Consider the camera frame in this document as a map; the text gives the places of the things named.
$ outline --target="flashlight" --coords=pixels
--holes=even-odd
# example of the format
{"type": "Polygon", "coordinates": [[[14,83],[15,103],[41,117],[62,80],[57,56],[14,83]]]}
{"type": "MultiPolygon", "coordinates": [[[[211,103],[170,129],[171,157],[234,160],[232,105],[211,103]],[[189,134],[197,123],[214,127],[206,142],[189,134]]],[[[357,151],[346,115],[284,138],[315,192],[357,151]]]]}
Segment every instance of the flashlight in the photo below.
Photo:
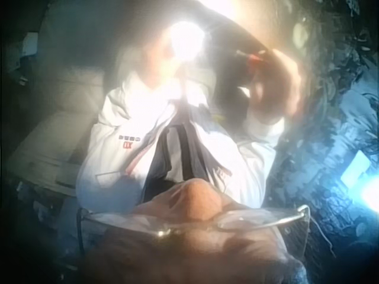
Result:
{"type": "Polygon", "coordinates": [[[174,24],[170,32],[175,57],[182,62],[194,60],[203,48],[205,32],[186,21],[174,24]]]}

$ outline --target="blue light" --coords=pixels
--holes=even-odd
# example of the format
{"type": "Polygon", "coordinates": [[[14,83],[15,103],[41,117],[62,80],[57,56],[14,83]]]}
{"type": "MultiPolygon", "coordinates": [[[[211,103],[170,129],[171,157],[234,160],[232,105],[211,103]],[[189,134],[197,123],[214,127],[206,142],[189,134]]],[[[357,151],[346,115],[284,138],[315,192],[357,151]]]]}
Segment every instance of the blue light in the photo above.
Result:
{"type": "Polygon", "coordinates": [[[361,197],[369,208],[379,213],[379,176],[364,185],[361,197]]]}

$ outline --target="red logo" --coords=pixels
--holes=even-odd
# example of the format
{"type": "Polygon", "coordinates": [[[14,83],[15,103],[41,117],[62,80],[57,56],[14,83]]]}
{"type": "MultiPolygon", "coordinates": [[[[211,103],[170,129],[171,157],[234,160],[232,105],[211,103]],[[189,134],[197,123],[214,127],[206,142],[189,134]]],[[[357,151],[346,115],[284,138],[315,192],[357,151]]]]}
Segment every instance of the red logo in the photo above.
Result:
{"type": "Polygon", "coordinates": [[[123,146],[123,148],[124,149],[131,149],[131,145],[133,144],[133,142],[127,142],[127,141],[125,141],[124,142],[124,146],[123,146]]]}

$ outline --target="white jacket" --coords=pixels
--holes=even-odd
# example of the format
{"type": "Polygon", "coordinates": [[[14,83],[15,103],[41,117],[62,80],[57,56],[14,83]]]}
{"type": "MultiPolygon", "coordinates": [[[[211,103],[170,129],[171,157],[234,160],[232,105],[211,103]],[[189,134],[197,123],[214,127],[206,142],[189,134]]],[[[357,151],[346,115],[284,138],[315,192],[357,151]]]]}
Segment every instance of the white jacket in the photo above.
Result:
{"type": "MultiPolygon", "coordinates": [[[[236,144],[196,107],[207,100],[200,86],[187,83],[190,120],[197,133],[210,182],[235,201],[259,208],[267,176],[275,159],[284,120],[263,125],[250,112],[244,129],[249,139],[236,144]]],[[[79,172],[76,193],[82,207],[96,212],[129,212],[139,204],[158,138],[177,112],[179,81],[155,91],[132,72],[122,86],[111,91],[91,133],[88,156],[79,172]]],[[[189,147],[193,138],[189,138],[189,147]]]]}

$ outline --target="person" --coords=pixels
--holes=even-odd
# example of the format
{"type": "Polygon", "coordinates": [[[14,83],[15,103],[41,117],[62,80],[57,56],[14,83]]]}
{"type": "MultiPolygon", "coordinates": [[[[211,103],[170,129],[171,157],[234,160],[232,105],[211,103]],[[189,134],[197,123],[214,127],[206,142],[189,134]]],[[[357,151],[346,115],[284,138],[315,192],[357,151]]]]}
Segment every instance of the person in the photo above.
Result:
{"type": "Polygon", "coordinates": [[[243,125],[246,139],[234,141],[212,119],[203,88],[189,80],[183,87],[175,77],[182,63],[171,49],[171,23],[164,23],[143,42],[140,63],[105,99],[77,179],[80,206],[94,212],[128,213],[173,183],[202,178],[234,201],[259,208],[284,118],[293,115],[300,102],[296,63],[272,51],[285,76],[257,71],[243,125]],[[181,125],[178,102],[184,89],[190,119],[181,125]],[[173,125],[180,127],[172,130],[173,125]],[[161,150],[164,136],[166,147],[161,150]],[[154,177],[172,183],[164,188],[152,182],[154,177]],[[148,188],[159,191],[146,199],[148,188]]]}
{"type": "MultiPolygon", "coordinates": [[[[210,183],[191,179],[135,207],[131,218],[214,224],[215,217],[241,209],[246,206],[210,183]]],[[[86,254],[79,275],[80,283],[98,284],[308,283],[306,269],[287,252],[276,227],[221,231],[198,226],[160,236],[112,228],[86,254]]]]}

